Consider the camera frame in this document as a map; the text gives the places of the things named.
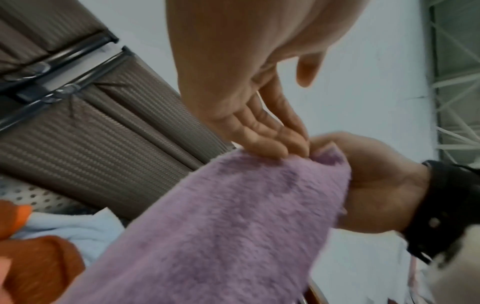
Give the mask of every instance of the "brown woven panel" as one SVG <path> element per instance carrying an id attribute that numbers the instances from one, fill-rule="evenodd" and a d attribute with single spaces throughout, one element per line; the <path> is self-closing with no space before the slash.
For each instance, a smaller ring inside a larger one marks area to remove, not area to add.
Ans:
<path id="1" fill-rule="evenodd" d="M 0 20 L 0 42 L 0 74 L 17 70 L 48 54 L 3 20 Z"/>
<path id="2" fill-rule="evenodd" d="M 0 171 L 128 219 L 191 172 L 78 97 L 2 132 Z"/>
<path id="3" fill-rule="evenodd" d="M 103 113 L 144 137 L 188 168 L 197 170 L 203 165 L 198 159 L 160 134 L 132 112 L 116 103 L 97 87 L 92 85 L 82 90 L 81 97 Z"/>
<path id="4" fill-rule="evenodd" d="M 106 29 L 77 0 L 0 0 L 0 19 L 48 52 Z"/>
<path id="5" fill-rule="evenodd" d="M 134 57 L 95 85 L 203 163 L 232 148 L 194 118 L 178 93 Z"/>

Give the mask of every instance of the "purple towel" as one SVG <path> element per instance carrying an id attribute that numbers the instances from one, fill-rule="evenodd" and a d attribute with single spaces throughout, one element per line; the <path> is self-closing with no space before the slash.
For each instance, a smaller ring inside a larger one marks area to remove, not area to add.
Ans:
<path id="1" fill-rule="evenodd" d="M 351 175 L 336 146 L 312 160 L 241 150 L 215 159 L 135 220 L 57 304 L 291 304 Z"/>

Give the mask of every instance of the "hand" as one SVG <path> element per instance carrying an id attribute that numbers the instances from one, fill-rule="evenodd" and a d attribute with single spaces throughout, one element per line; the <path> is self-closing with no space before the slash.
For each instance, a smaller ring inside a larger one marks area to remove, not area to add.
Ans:
<path id="1" fill-rule="evenodd" d="M 307 130 L 282 92 L 277 63 L 298 57 L 309 86 L 327 48 L 368 0 L 167 0 L 170 44 L 186 107 L 225 140 L 262 156 L 309 154 Z M 280 120 L 276 120 L 262 107 Z"/>
<path id="2" fill-rule="evenodd" d="M 373 138 L 339 132 L 310 141 L 312 152 L 334 142 L 352 169 L 347 214 L 339 219 L 338 228 L 382 233 L 402 232 L 409 225 L 429 186 L 427 167 Z"/>

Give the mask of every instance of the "black wristband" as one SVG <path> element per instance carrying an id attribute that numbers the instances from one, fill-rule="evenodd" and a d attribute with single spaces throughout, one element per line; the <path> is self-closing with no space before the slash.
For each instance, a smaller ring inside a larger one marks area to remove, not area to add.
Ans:
<path id="1" fill-rule="evenodd" d="M 423 164 L 430 168 L 430 186 L 403 234 L 408 251 L 429 263 L 467 226 L 480 223 L 480 176 L 474 170 L 437 161 Z"/>

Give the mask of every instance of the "white wall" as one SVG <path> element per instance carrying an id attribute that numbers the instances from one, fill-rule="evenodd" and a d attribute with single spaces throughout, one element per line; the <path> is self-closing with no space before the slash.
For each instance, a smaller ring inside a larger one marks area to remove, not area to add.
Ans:
<path id="1" fill-rule="evenodd" d="M 177 74 L 161 0 L 81 0 L 172 87 Z M 311 135 L 347 130 L 375 137 L 415 161 L 436 157 L 420 0 L 372 0 L 327 55 L 309 89 L 295 61 L 279 68 L 286 96 Z M 330 304 L 402 302 L 409 267 L 394 235 L 332 233 L 312 277 Z"/>

